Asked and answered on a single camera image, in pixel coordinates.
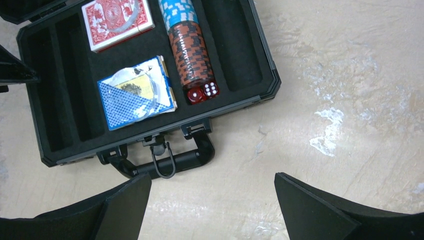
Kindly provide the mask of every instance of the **deck of cards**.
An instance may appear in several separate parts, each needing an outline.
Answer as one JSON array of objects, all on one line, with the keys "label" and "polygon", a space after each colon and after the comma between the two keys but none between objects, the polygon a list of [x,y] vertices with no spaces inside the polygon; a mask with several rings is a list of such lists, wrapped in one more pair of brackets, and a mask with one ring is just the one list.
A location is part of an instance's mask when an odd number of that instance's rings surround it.
[{"label": "deck of cards", "polygon": [[121,69],[97,85],[110,131],[178,107],[162,56]]},{"label": "deck of cards", "polygon": [[147,0],[95,0],[82,14],[95,53],[155,27]]}]

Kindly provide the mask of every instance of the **concrete floor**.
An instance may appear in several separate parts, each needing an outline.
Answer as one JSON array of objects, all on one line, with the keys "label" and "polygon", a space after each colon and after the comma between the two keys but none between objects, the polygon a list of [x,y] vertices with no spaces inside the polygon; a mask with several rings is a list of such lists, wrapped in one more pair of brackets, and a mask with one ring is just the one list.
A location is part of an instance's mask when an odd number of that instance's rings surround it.
[{"label": "concrete floor", "polygon": [[[152,184],[143,239],[289,239],[286,172],[360,204],[424,212],[424,3],[256,0],[282,78],[273,101],[212,121],[215,159]],[[0,20],[18,55],[21,26]],[[193,149],[179,132],[176,152]],[[147,161],[141,146],[135,162]],[[0,94],[0,216],[32,218],[124,182],[97,159],[40,162],[25,86]]]}]

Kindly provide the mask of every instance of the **dice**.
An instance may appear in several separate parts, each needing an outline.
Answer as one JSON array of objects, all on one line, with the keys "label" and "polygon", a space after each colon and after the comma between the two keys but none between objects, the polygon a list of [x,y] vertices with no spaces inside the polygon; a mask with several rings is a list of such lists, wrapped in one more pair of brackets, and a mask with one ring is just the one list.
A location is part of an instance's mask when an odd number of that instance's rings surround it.
[{"label": "dice", "polygon": [[212,99],[220,94],[220,89],[215,81],[210,81],[203,85],[203,92],[206,97]]},{"label": "dice", "polygon": [[200,87],[190,89],[187,93],[187,97],[192,104],[198,104],[208,99]]},{"label": "dice", "polygon": [[205,83],[203,86],[194,87],[187,93],[190,103],[199,104],[209,99],[213,99],[220,94],[220,89],[215,81]]}]

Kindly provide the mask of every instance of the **poker chip stack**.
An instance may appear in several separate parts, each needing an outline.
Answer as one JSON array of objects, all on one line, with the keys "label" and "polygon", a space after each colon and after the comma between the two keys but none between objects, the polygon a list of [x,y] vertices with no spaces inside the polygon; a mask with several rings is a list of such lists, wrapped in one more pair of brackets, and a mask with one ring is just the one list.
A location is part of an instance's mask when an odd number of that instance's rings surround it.
[{"label": "poker chip stack", "polygon": [[199,20],[191,0],[158,0],[175,63],[185,89],[214,80]]}]

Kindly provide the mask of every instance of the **blue poker chip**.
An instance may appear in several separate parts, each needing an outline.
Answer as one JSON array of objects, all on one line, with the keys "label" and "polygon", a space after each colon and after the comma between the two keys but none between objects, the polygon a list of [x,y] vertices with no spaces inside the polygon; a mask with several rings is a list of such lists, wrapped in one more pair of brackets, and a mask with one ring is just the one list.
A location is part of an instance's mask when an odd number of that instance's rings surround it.
[{"label": "blue poker chip", "polygon": [[159,0],[159,6],[166,25],[166,30],[185,21],[199,23],[198,16],[191,0]]}]

